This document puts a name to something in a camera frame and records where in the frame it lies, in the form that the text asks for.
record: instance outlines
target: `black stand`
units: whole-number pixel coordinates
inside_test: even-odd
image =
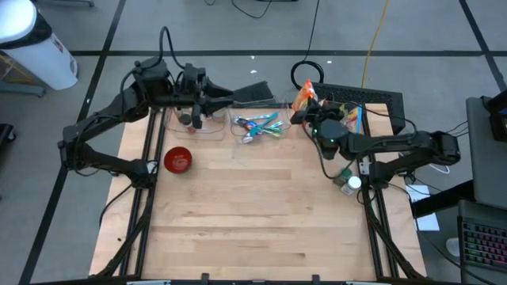
[[[424,217],[436,211],[453,207],[457,205],[460,200],[475,202],[473,180],[456,185],[453,188],[436,195],[431,195],[428,198],[421,199],[416,203],[412,203],[412,213],[415,218]]]

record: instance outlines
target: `red cup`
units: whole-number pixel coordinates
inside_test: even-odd
[[[164,157],[164,166],[172,173],[185,173],[192,165],[192,154],[183,146],[170,149]]]

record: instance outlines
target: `black keyboard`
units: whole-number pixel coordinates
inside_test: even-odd
[[[461,222],[465,263],[507,272],[507,230]]]

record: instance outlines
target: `desk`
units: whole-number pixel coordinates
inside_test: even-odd
[[[387,114],[384,104],[367,108]],[[388,118],[368,113],[368,121],[373,136],[392,134]],[[147,122],[125,126],[119,157],[140,158]],[[292,126],[285,139],[250,145],[239,144],[228,126],[222,140],[182,139],[166,131],[162,153],[174,146],[187,147],[194,162],[185,174],[159,171],[144,279],[200,279],[207,272],[211,279],[309,280],[319,274],[322,280],[375,280],[364,208],[323,176],[300,126]],[[347,161],[337,154],[325,164],[336,173]],[[402,178],[391,183],[405,188]],[[126,177],[113,178],[109,199],[128,184]],[[106,213],[90,274],[100,271],[125,239],[132,199],[130,192]],[[406,193],[388,188],[384,199],[395,244],[425,275]],[[132,259],[137,250],[134,245]]]

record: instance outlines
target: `snack bag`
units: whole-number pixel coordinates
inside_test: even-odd
[[[341,120],[341,123],[347,126],[349,131],[359,133],[361,128],[361,117],[362,117],[362,108],[352,107],[350,111],[348,111],[345,107],[345,104],[342,105],[343,112],[346,114],[345,117]]]
[[[298,92],[298,96],[296,96],[292,102],[292,109],[294,111],[299,111],[307,108],[308,98],[314,98],[318,101],[317,94],[315,94],[314,86],[311,84],[310,79],[307,79],[303,88]]]

